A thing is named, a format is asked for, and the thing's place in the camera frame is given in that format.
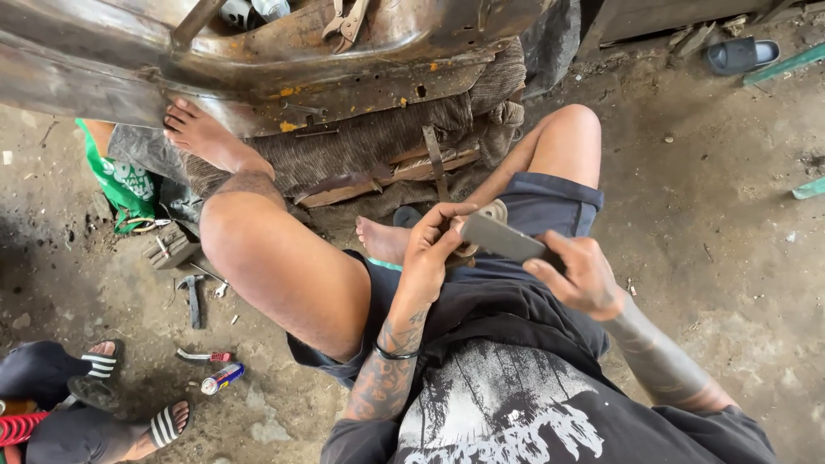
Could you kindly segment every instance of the hand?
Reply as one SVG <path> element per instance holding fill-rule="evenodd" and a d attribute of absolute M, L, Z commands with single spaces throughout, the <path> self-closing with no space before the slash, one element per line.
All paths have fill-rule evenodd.
<path fill-rule="evenodd" d="M 464 203 L 439 203 L 418 221 L 404 253 L 396 299 L 413 305 L 431 305 L 438 300 L 444 283 L 444 261 L 463 242 L 460 234 L 463 222 L 450 227 L 449 220 L 477 209 L 476 205 Z"/>
<path fill-rule="evenodd" d="M 567 276 L 541 259 L 527 260 L 524 269 L 547 284 L 559 301 L 600 322 L 621 313 L 627 292 L 616 284 L 613 269 L 594 239 L 568 239 L 553 230 L 537 239 L 561 256 Z"/>

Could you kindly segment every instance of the adidas slide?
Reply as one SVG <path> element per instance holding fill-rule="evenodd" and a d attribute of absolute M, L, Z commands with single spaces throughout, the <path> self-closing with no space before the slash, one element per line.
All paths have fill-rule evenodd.
<path fill-rule="evenodd" d="M 180 437 L 177 432 L 175 414 L 172 412 L 172 407 L 177 403 L 180 403 L 180 401 L 175 401 L 174 404 L 167 406 L 149 421 L 149 439 L 158 449 L 167 446 Z M 186 404 L 189 406 L 189 417 L 186 418 L 181 433 L 186 432 L 186 428 L 189 427 L 189 423 L 192 421 L 192 404 L 189 401 Z"/>
<path fill-rule="evenodd" d="M 118 339 L 101 341 L 101 343 L 104 342 L 114 343 L 115 352 L 111 355 L 100 353 L 86 353 L 80 357 L 82 360 L 89 361 L 92 363 L 92 370 L 89 371 L 87 376 L 96 378 L 100 381 L 108 381 L 115 375 L 116 367 L 118 367 L 120 365 L 120 362 L 123 360 L 123 352 L 125 351 L 125 346 L 123 342 Z"/>

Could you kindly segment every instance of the concrete floor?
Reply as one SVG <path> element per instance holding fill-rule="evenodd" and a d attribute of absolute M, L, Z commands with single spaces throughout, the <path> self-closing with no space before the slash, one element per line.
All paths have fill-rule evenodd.
<path fill-rule="evenodd" d="M 810 27 L 823 36 L 821 25 L 805 34 Z M 802 31 L 786 23 L 755 33 L 790 56 Z M 593 235 L 618 280 L 632 279 L 639 306 L 765 427 L 783 462 L 823 462 L 825 198 L 796 201 L 789 190 L 820 175 L 800 160 L 825 152 L 825 69 L 741 88 L 696 57 L 669 68 L 666 50 L 632 55 L 601 73 L 577 67 L 528 105 L 529 122 L 568 103 L 596 111 L 606 207 Z M 0 168 L 0 353 L 21 340 L 57 339 L 74 353 L 126 341 L 120 389 L 133 413 L 197 399 L 194 428 L 146 462 L 316 462 L 346 392 L 297 367 L 283 331 L 231 291 L 206 297 L 206 330 L 188 329 L 184 295 L 173 290 L 186 272 L 155 272 L 140 257 L 153 236 L 87 226 L 98 187 L 71 120 L 0 107 L 0 126 L 0 150 L 13 152 Z M 354 239 L 351 230 L 332 236 L 342 246 Z M 248 374 L 205 397 L 188 382 L 210 369 L 173 358 L 178 346 L 234 351 Z M 620 356 L 604 367 L 645 401 Z"/>

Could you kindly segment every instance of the navy shorts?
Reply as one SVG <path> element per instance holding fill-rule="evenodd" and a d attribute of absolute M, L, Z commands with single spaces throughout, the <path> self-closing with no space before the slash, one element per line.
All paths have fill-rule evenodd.
<path fill-rule="evenodd" d="M 541 173 L 516 173 L 498 199 L 507 205 L 507 223 L 511 227 L 528 235 L 538 235 L 552 229 L 566 237 L 588 236 L 596 213 L 604 204 L 604 194 L 598 190 Z M 401 272 L 373 264 L 356 251 L 345 251 L 361 260 L 370 274 L 370 314 L 365 332 L 374 333 L 369 327 L 380 327 L 384 323 Z M 490 253 L 478 253 L 474 268 L 449 269 L 445 282 L 489 279 L 536 281 L 515 261 Z M 599 358 L 606 353 L 610 344 L 604 329 L 578 311 L 566 311 L 584 335 L 594 357 Z M 336 377 L 343 385 L 351 387 L 349 379 L 357 376 L 361 370 L 361 364 L 372 349 L 373 340 L 362 340 L 361 352 L 346 364 L 336 362 L 290 334 L 287 334 L 287 342 L 298 364 L 320 369 Z"/>

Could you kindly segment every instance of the spray can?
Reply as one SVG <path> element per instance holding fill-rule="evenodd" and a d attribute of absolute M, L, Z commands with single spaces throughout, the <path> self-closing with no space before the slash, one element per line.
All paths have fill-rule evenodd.
<path fill-rule="evenodd" d="M 207 395 L 214 395 L 225 386 L 235 381 L 235 379 L 242 376 L 244 370 L 243 364 L 240 362 L 233 362 L 212 376 L 206 377 L 203 383 L 200 384 L 200 391 Z"/>

